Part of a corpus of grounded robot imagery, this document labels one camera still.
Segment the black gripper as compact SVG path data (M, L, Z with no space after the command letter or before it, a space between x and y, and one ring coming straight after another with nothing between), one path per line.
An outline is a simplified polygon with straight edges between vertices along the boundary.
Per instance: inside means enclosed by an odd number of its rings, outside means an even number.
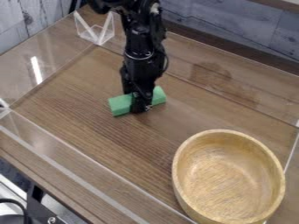
M152 107L150 95L154 81L162 76L168 68L168 57L164 52L154 52L146 59L124 57L120 68L121 86L124 94L130 94L129 111L133 114L145 112Z

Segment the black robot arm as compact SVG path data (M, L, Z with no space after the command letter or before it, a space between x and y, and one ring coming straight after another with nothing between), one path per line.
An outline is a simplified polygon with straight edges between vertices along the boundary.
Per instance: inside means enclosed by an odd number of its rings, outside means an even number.
M120 16L125 34L122 91L132 95L129 112L142 113L150 108L154 82L169 64L160 0L86 0L86 3L97 14L114 11Z

